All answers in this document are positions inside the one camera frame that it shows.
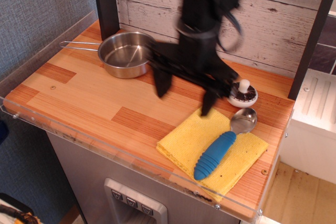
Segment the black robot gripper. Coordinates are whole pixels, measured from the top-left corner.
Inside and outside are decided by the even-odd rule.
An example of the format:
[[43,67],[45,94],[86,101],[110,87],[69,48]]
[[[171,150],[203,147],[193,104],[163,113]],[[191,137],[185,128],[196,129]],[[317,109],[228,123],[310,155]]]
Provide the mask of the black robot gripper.
[[239,74],[217,55],[218,32],[179,33],[177,44],[156,42],[149,59],[156,93],[162,98],[177,76],[204,88],[201,116],[207,116],[220,97],[228,97]]

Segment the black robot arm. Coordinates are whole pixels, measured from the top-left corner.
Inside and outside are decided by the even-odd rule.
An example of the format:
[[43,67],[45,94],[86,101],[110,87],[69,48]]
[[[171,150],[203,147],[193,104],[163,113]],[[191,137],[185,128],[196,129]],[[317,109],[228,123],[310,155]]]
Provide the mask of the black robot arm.
[[152,46],[149,64],[158,97],[163,97],[177,76],[205,90],[201,115],[206,116],[217,99],[232,93],[238,73],[224,63],[216,52],[219,30],[226,17],[240,33],[241,28],[231,10],[239,0],[183,0],[176,24],[177,44],[159,42]]

